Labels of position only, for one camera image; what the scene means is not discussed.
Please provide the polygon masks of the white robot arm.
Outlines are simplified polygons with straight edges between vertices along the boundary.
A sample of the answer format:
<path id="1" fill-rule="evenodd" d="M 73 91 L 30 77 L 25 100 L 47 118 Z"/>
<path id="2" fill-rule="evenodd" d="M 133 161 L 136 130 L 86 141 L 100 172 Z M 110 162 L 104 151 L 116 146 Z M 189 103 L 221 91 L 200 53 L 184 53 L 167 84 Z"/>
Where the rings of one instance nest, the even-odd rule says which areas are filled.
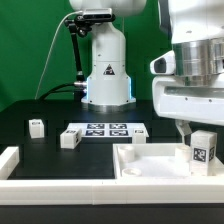
<path id="1" fill-rule="evenodd" d="M 112 17 L 140 13 L 147 0 L 69 0 L 78 21 L 91 26 L 92 73 L 82 102 L 97 111 L 134 101 L 125 72 L 125 37 Z M 157 0 L 160 29 L 172 49 L 150 63 L 154 109 L 175 120 L 179 132 L 189 123 L 224 126 L 224 0 Z"/>

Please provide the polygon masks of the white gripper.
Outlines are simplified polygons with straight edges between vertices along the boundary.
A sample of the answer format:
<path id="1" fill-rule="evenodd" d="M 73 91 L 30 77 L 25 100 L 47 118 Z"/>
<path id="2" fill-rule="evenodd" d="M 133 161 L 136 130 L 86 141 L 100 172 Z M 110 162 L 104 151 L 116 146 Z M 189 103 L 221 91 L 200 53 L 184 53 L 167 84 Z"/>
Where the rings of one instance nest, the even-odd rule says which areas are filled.
<path id="1" fill-rule="evenodd" d="M 190 122 L 224 126 L 224 74 L 214 75 L 208 86 L 183 86 L 174 76 L 152 82 L 153 105 L 158 116 L 176 119 L 182 142 L 188 144 Z"/>

